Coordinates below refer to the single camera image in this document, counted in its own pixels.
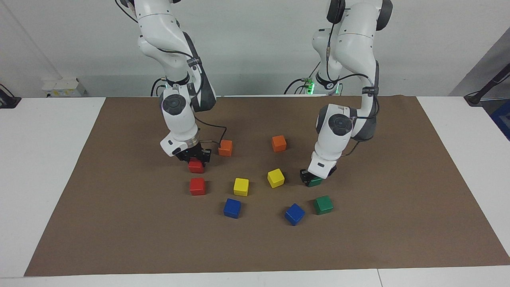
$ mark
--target white table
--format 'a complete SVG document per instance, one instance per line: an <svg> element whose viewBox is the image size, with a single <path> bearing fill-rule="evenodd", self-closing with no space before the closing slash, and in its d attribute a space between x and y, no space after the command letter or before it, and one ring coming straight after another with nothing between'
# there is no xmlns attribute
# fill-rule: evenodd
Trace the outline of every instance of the white table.
<svg viewBox="0 0 510 287"><path fill-rule="evenodd" d="M0 286L510 286L510 266L21 278L104 100L23 99L0 110ZM462 98L418 100L510 254L510 142Z"/></svg>

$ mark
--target wall socket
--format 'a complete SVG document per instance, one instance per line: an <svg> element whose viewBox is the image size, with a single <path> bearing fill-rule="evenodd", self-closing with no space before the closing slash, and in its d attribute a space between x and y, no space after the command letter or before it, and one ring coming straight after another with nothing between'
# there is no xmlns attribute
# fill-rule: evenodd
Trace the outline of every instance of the wall socket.
<svg viewBox="0 0 510 287"><path fill-rule="evenodd" d="M87 94L85 87L76 78L44 81L42 90L47 98L84 97Z"/></svg>

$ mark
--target yellow cube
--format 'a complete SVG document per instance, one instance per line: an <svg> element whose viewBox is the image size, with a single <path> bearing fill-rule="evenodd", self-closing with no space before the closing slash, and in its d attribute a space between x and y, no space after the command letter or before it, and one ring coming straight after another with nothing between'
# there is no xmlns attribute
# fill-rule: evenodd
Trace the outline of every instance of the yellow cube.
<svg viewBox="0 0 510 287"><path fill-rule="evenodd" d="M285 177L280 169L275 169L267 173L267 181L275 188L285 183Z"/></svg>
<svg viewBox="0 0 510 287"><path fill-rule="evenodd" d="M234 183L234 195L248 196L248 186L250 181L244 178L236 178Z"/></svg>

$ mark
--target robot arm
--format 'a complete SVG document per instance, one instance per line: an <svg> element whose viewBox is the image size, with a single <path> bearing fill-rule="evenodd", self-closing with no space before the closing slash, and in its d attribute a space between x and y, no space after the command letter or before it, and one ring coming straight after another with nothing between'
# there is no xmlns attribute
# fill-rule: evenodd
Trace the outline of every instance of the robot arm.
<svg viewBox="0 0 510 287"><path fill-rule="evenodd" d="M171 4L180 0L121 0L135 13L142 32L138 47L158 61L165 71L167 88L160 97L161 110L170 133L161 141L169 156L189 162L209 162L211 150L202 149L193 112L207 111L216 103L193 41L180 28Z"/></svg>
<svg viewBox="0 0 510 287"><path fill-rule="evenodd" d="M348 0L344 5L342 2L331 1L328 14L328 20L334 24L331 40L328 40L331 29L321 29L314 35L314 48L321 56L315 80L317 85L332 91L342 80L340 70L347 68L362 82L362 104L359 109L329 104L320 110L316 123L319 135L312 160L308 169L301 171L306 185L316 177L326 179L336 170L337 160L349 139L367 141L375 132L379 66L372 51L373 37L375 31L388 23L393 6L390 0ZM338 18L342 18L340 25L336 25Z"/></svg>

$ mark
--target white wall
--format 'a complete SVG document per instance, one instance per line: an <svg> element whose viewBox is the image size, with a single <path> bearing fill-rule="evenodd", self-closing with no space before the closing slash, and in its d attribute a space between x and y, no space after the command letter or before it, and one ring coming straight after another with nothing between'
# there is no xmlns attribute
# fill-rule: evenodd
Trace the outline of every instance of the white wall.
<svg viewBox="0 0 510 287"><path fill-rule="evenodd" d="M492 46L485 56L450 93L459 96L482 89L510 63L510 29ZM492 88L484 99L510 98L510 80Z"/></svg>
<svg viewBox="0 0 510 287"><path fill-rule="evenodd" d="M162 75L159 64L138 51L138 27L113 0L1 2L58 73L78 77L91 96L147 95ZM374 46L381 94L448 95L510 26L508 0L393 3L393 17ZM329 27L327 4L183 0L174 12L218 94L275 94L317 63L311 38ZM0 15L0 81L21 96L39 96L40 78L51 73ZM359 93L356 79L345 84L344 93Z"/></svg>

